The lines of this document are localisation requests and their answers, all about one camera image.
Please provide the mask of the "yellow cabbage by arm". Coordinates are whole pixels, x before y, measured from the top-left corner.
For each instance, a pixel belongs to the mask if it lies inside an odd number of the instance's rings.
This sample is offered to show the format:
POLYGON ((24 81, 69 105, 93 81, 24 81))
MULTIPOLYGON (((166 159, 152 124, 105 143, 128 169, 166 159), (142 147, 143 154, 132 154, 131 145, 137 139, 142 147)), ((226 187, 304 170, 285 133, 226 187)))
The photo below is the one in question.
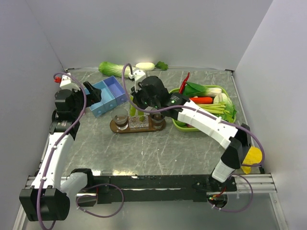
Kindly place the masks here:
POLYGON ((245 159, 243 160, 244 165, 248 166, 241 166, 242 171, 244 174, 250 174, 251 173, 251 165, 258 164, 262 160, 262 152, 257 147, 250 147, 245 159))

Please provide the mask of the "clear textured plastic holder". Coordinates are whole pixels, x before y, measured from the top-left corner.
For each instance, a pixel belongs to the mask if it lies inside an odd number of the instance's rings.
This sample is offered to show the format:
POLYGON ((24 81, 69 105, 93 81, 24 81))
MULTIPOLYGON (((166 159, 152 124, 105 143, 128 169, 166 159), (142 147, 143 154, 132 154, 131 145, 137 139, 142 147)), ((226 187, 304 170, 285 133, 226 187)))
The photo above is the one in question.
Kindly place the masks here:
POLYGON ((130 130, 147 130, 149 128, 148 115, 129 117, 130 130))

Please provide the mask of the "green toothpaste tube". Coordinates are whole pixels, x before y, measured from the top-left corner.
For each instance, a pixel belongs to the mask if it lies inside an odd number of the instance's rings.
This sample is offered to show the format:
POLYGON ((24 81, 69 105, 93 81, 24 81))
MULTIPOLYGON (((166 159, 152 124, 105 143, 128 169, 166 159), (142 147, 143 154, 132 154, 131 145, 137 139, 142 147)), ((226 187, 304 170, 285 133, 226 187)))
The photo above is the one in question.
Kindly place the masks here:
POLYGON ((144 116, 144 112, 138 110, 137 111, 137 115, 138 115, 138 118, 141 122, 143 122, 145 120, 145 116, 144 116))
POLYGON ((129 115, 130 117, 135 116, 136 114, 136 108, 130 103, 130 110, 129 110, 129 115))

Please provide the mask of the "dark glass cup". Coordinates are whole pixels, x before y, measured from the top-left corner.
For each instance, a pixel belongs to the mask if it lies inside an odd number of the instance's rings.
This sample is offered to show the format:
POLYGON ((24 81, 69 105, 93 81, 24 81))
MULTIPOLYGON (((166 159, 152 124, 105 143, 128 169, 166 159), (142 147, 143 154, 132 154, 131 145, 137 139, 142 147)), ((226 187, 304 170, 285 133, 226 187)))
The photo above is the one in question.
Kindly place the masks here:
POLYGON ((152 127, 155 130, 161 130, 165 123, 165 117, 161 113, 152 113, 150 115, 152 127))

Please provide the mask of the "frosted clear glass cup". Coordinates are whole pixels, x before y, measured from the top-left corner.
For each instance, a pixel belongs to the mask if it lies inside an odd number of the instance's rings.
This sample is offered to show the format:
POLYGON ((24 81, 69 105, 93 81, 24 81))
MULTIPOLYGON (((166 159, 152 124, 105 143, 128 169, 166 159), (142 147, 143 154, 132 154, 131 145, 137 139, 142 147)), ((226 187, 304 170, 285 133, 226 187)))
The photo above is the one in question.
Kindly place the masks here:
POLYGON ((111 112, 111 117, 119 130, 125 130, 128 127, 128 111, 126 109, 116 107, 111 112))

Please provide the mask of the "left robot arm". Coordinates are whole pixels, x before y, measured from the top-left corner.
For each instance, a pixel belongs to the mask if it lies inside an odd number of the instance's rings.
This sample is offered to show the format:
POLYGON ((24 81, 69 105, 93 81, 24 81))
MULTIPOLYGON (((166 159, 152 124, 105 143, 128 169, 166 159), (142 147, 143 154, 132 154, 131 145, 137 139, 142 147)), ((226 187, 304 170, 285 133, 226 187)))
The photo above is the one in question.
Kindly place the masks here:
POLYGON ((79 191, 94 189, 91 169, 81 168, 71 172, 61 182, 64 163, 80 126, 80 117, 87 107, 101 100, 101 90, 89 82, 85 89, 61 89, 55 94, 55 110, 49 127, 45 157, 29 189, 22 189, 20 202, 30 221, 65 220, 71 200, 79 191))

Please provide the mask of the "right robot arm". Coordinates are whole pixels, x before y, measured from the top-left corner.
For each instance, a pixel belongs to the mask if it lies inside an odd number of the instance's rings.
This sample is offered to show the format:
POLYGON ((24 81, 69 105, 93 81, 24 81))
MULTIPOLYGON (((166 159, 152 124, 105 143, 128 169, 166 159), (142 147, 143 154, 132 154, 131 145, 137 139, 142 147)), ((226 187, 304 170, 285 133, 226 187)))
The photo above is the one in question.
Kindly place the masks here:
POLYGON ((155 113, 191 125, 216 140, 223 148, 219 162, 215 166, 210 187, 220 191, 226 186, 227 178, 239 169, 251 147, 250 129, 247 125, 237 126, 225 122, 200 108, 188 97, 180 93, 169 93, 157 76, 129 76, 134 81, 131 89, 133 103, 146 110, 152 107, 155 113))

